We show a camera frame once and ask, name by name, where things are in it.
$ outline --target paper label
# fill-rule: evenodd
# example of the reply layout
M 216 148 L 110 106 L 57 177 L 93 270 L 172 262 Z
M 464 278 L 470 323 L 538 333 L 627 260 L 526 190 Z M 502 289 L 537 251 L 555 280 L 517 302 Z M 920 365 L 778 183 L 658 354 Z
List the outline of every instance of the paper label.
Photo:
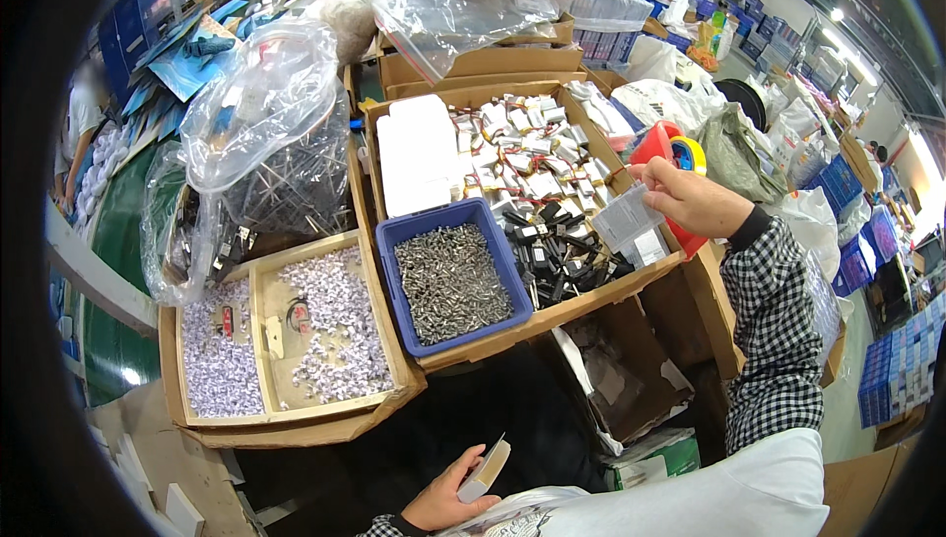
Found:
M 654 230 L 650 230 L 635 239 L 634 245 L 637 247 L 645 266 L 667 257 L 663 252 L 663 247 L 660 247 L 660 240 L 657 239 Z
M 647 230 L 663 222 L 663 215 L 644 205 L 642 199 L 646 190 L 642 184 L 631 188 L 592 219 L 591 225 L 601 234 L 611 251 L 619 252 L 630 246 Z

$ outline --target ziplock bag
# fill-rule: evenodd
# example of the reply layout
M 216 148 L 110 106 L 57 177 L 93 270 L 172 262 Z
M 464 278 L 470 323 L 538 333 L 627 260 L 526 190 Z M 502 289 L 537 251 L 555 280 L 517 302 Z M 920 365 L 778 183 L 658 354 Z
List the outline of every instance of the ziplock bag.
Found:
M 234 223 L 255 232 L 325 237 L 349 229 L 348 93 L 335 79 L 324 122 L 267 157 L 222 193 Z
M 159 304 L 177 307 L 203 296 L 220 229 L 219 200 L 198 199 L 185 184 L 185 170 L 181 143 L 164 143 L 148 168 L 141 211 L 141 271 L 148 292 Z M 193 212 L 191 224 L 186 215 Z
M 372 0 L 374 21 L 420 76 L 433 85 L 456 58 L 558 19 L 558 0 Z
M 331 26 L 338 39 L 339 65 L 356 62 L 374 37 L 374 11 L 371 0 L 292 0 L 287 4 L 292 15 L 315 18 Z
M 573 0 L 569 13 L 576 30 L 640 32 L 654 4 L 647 0 Z
M 257 28 L 184 114 L 187 183 L 222 192 L 324 121 L 336 101 L 335 46 L 314 18 Z

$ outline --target cardboard box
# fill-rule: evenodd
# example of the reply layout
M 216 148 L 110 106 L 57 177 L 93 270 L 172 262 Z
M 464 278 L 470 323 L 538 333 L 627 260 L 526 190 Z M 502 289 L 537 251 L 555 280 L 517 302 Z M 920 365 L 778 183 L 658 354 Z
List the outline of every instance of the cardboard box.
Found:
M 587 71 L 588 81 L 593 83 L 606 98 L 611 97 L 611 92 L 614 90 L 629 83 L 613 70 L 590 70 L 585 65 L 582 65 L 582 70 Z
M 430 94 L 431 92 L 445 92 L 447 90 L 461 90 L 494 83 L 529 83 L 531 81 L 585 81 L 587 73 L 583 70 L 562 72 L 536 73 L 489 73 L 486 75 L 469 75 L 467 77 L 448 77 L 431 85 L 426 81 L 414 81 L 389 86 L 384 90 L 384 99 L 391 101 L 400 98 L 409 98 L 415 95 Z
M 479 107 L 485 102 L 490 101 L 494 96 L 502 97 L 503 94 L 526 96 L 550 94 L 555 97 L 559 105 L 565 108 L 569 122 L 580 125 L 582 129 L 585 130 L 585 135 L 587 135 L 588 138 L 588 150 L 591 154 L 601 158 L 611 170 L 617 170 L 617 175 L 614 176 L 610 182 L 612 192 L 620 194 L 627 190 L 633 183 L 632 177 L 620 169 L 623 163 L 618 156 L 615 155 L 614 151 L 611 150 L 608 142 L 590 119 L 587 118 L 581 105 L 578 105 L 558 82 L 507 83 L 438 93 L 445 104 L 462 107 Z M 381 166 L 378 160 L 375 125 L 379 117 L 388 113 L 388 107 L 390 105 L 391 102 L 385 102 L 383 104 L 374 105 L 365 111 L 365 129 L 367 129 L 366 142 L 370 157 L 374 206 L 377 209 L 378 221 L 386 219 L 387 212 L 384 209 L 384 194 L 381 189 Z M 527 340 L 530 337 L 549 331 L 557 325 L 572 321 L 574 318 L 578 318 L 609 303 L 620 302 L 641 292 L 647 284 L 653 283 L 672 270 L 684 257 L 684 253 L 680 249 L 680 244 L 670 233 L 670 230 L 668 230 L 666 226 L 661 226 L 660 230 L 663 233 L 667 247 L 671 251 L 671 255 L 668 257 L 623 276 L 617 281 L 589 291 L 581 297 L 561 302 L 548 309 L 539 310 L 533 313 L 525 323 L 445 350 L 442 353 L 432 354 L 431 356 L 418 359 L 418 364 L 420 364 L 424 371 L 431 372 L 465 361 L 475 362 L 487 356 L 501 353 L 513 346 L 516 342 Z
M 825 465 L 825 499 L 831 507 L 819 537 L 846 537 L 860 532 L 883 495 L 916 448 L 919 435 L 853 460 Z
M 551 72 L 579 70 L 582 50 L 539 49 L 523 47 L 488 47 L 463 53 L 453 63 L 445 77 L 467 77 L 490 73 Z M 400 54 L 384 55 L 378 59 L 381 86 L 424 81 L 407 58 Z
M 550 364 L 558 383 L 574 396 L 589 424 L 590 435 L 594 436 L 597 428 L 627 444 L 687 408 L 693 397 L 692 385 L 660 348 L 638 302 L 628 299 L 606 304 L 585 318 L 594 318 L 608 332 L 608 342 L 621 353 L 619 364 L 643 385 L 629 414 L 620 420 L 608 420 L 585 395 L 552 335 L 542 334 L 532 342 Z M 596 451 L 608 455 L 597 437 L 593 442 Z
M 670 33 L 667 32 L 667 29 L 664 28 L 662 25 L 660 25 L 660 23 L 654 18 L 647 18 L 647 20 L 644 21 L 643 31 L 646 32 L 647 34 L 653 34 L 657 36 L 658 38 L 662 38 L 664 40 L 666 40 L 667 37 L 670 35 Z
M 353 141 L 349 145 L 348 164 L 352 199 L 360 226 L 357 235 L 361 245 L 362 262 L 366 265 L 364 269 L 366 283 L 395 388 L 388 392 L 383 401 L 378 404 L 351 411 L 332 412 L 317 420 L 280 420 L 255 425 L 190 427 L 187 425 L 189 404 L 185 401 L 175 346 L 178 328 L 177 310 L 162 307 L 158 315 L 158 343 L 161 352 L 161 377 L 164 380 L 168 412 L 175 425 L 180 426 L 185 433 L 195 437 L 204 445 L 211 448 L 280 448 L 348 441 L 380 424 L 397 408 L 427 387 L 423 373 L 412 360 L 408 361 L 397 341 L 394 322 L 387 309 L 378 273 L 375 268 L 371 268 L 375 265 L 375 259 L 372 240 L 368 233 L 370 223 L 365 204 L 364 176 L 361 173 Z

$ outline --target ceiling light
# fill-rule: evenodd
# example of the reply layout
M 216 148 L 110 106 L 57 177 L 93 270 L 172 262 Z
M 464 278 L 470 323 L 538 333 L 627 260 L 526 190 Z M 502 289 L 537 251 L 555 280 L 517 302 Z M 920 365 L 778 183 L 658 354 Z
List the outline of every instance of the ceiling light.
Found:
M 860 55 L 856 55 L 851 49 L 845 45 L 844 41 L 841 40 L 841 37 L 828 28 L 821 28 L 821 34 L 825 35 L 825 38 L 830 40 L 834 46 L 837 47 L 838 53 L 841 57 L 846 58 L 850 63 L 857 69 L 864 77 L 864 81 L 867 81 L 872 88 L 877 87 L 877 77 L 874 76 L 872 70 L 870 70 L 867 64 L 861 59 Z

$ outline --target gray floor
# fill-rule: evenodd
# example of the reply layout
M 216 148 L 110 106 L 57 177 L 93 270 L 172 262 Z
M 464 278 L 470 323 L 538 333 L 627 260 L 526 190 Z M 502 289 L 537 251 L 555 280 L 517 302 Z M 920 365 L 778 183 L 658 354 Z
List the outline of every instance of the gray floor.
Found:
M 864 290 L 848 299 L 854 302 L 854 313 L 847 320 L 847 336 L 841 371 L 824 390 L 825 418 L 821 424 L 821 453 L 825 463 L 849 460 L 874 450 L 877 433 L 874 428 L 861 428 L 857 405 L 857 386 L 868 344 L 874 341 L 865 304 Z

